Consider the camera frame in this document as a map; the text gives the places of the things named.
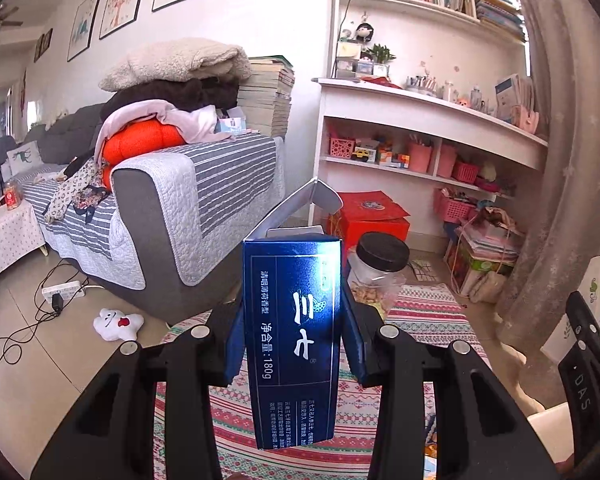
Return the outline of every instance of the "potted plant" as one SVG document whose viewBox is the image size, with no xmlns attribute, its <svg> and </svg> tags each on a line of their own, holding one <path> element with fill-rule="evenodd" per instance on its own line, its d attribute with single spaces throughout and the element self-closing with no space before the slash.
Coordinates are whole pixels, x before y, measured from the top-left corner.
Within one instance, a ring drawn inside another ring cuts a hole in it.
<svg viewBox="0 0 600 480">
<path fill-rule="evenodd" d="M 376 43 L 370 50 L 376 62 L 374 63 L 374 75 L 378 77 L 388 77 L 389 65 L 387 63 L 395 59 L 395 56 L 387 48 L 386 45 Z"/>
</svg>

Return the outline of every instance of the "toothpaste box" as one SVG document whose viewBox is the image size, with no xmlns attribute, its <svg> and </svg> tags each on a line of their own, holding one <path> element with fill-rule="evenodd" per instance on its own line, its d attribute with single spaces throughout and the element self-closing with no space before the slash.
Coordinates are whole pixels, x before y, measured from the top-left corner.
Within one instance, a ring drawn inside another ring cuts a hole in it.
<svg viewBox="0 0 600 480">
<path fill-rule="evenodd" d="M 333 437 L 340 359 L 340 240 L 320 226 L 277 229 L 315 203 L 342 200 L 313 179 L 281 202 L 243 242 L 245 339 L 259 449 Z"/>
</svg>

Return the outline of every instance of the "white table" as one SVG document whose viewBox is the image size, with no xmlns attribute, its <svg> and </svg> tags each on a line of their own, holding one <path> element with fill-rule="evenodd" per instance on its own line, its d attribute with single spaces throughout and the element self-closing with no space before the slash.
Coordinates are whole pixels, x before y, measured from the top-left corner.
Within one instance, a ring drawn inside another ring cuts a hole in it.
<svg viewBox="0 0 600 480">
<path fill-rule="evenodd" d="M 23 200 L 11 211 L 3 205 L 0 208 L 0 273 L 35 249 L 48 255 L 31 204 Z"/>
</svg>

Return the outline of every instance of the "black jar lid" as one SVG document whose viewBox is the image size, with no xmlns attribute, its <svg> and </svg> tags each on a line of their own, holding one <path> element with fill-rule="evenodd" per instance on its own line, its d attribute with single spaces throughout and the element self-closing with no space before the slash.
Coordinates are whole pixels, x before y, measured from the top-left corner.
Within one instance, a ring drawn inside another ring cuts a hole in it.
<svg viewBox="0 0 600 480">
<path fill-rule="evenodd" d="M 384 272 L 399 272 L 409 262 L 409 248 L 400 238 L 388 233 L 364 233 L 356 254 L 369 267 Z"/>
</svg>

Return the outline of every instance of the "white stuffed toy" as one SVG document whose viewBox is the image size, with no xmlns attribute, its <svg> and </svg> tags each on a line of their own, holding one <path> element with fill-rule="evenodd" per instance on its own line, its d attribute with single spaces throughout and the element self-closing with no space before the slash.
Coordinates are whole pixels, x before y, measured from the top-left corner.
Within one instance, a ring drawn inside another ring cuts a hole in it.
<svg viewBox="0 0 600 480">
<path fill-rule="evenodd" d="M 100 315 L 93 320 L 93 327 L 104 341 L 135 341 L 138 330 L 144 325 L 144 317 L 140 314 L 125 316 L 120 310 L 103 308 Z"/>
</svg>

